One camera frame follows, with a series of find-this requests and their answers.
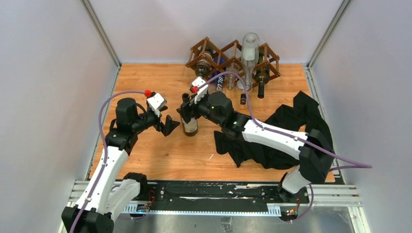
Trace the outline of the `dark green wine bottle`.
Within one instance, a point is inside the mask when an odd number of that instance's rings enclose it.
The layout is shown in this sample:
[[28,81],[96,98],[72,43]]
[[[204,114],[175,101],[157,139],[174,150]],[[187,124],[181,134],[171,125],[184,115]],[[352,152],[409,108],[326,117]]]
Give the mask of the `dark green wine bottle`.
[[190,118],[191,112],[189,108],[189,93],[182,94],[182,101],[183,103],[181,104],[180,111],[184,134],[186,136],[195,136],[198,133],[198,123],[195,118]]

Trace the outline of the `brown bottle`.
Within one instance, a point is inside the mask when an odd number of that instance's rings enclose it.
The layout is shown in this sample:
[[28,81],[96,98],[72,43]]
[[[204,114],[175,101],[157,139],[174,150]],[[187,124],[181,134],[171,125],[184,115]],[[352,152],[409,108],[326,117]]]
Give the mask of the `brown bottle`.
[[[214,52],[213,49],[208,48],[205,50],[205,56],[211,60],[213,52]],[[205,78],[209,75],[210,68],[211,68],[210,62],[206,59],[201,59],[200,61],[196,63],[196,67],[194,71],[195,71],[196,76],[201,76]]]

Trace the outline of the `tall clear glass bottle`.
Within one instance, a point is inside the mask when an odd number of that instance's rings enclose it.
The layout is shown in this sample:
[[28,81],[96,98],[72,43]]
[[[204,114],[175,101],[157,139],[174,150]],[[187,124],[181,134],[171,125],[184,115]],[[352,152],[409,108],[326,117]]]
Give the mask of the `tall clear glass bottle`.
[[244,85],[238,81],[238,88],[241,90],[246,90],[248,92],[252,91],[252,79],[253,71],[256,65],[258,64],[259,57],[259,44],[260,39],[256,33],[247,33],[243,37],[243,44],[241,49],[241,63],[244,72],[242,80]]

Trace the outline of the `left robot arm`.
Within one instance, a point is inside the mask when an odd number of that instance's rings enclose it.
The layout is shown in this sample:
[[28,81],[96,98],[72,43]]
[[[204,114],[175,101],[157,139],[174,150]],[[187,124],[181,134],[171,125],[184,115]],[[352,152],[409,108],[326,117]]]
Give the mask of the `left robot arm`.
[[154,127],[168,136],[179,126],[180,123],[172,120],[171,116],[166,117],[166,122],[161,121],[161,112],[167,109],[166,103],[161,94],[148,97],[146,108],[133,98],[117,102],[116,117],[111,121],[109,133],[103,137],[99,165],[75,205],[65,207],[62,212],[67,232],[111,233],[129,202],[148,193],[146,175],[134,172],[128,173],[116,190],[112,188],[140,133]]

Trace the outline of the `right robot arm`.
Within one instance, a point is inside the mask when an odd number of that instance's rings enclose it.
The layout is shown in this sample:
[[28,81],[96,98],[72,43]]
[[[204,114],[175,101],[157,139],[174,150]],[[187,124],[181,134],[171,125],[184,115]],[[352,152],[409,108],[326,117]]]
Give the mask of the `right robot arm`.
[[296,194],[311,183],[323,183],[331,169],[333,148],[323,133],[312,129],[309,133],[271,126],[252,116],[235,111],[232,101],[222,92],[182,95],[177,109],[185,123],[204,117],[221,128],[234,140],[261,144],[286,153],[298,165],[281,179],[278,192]]

